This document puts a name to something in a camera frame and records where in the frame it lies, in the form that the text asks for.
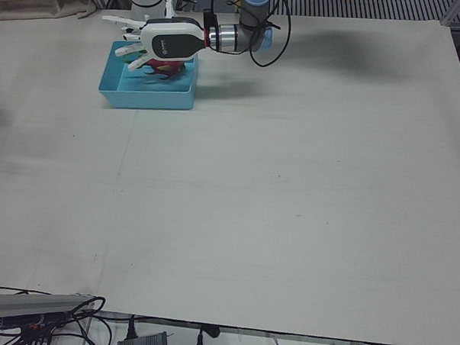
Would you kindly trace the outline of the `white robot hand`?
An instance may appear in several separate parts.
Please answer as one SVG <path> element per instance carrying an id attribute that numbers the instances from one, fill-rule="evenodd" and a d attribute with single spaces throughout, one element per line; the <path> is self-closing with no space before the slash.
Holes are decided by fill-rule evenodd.
<path id="1" fill-rule="evenodd" d="M 137 21 L 104 15 L 104 21 L 121 27 L 128 45 L 118 47 L 117 57 L 138 53 L 139 56 L 127 65 L 134 71 L 150 60 L 184 61 L 190 60 L 207 46 L 207 33 L 194 19 L 187 17 L 157 18 Z"/>

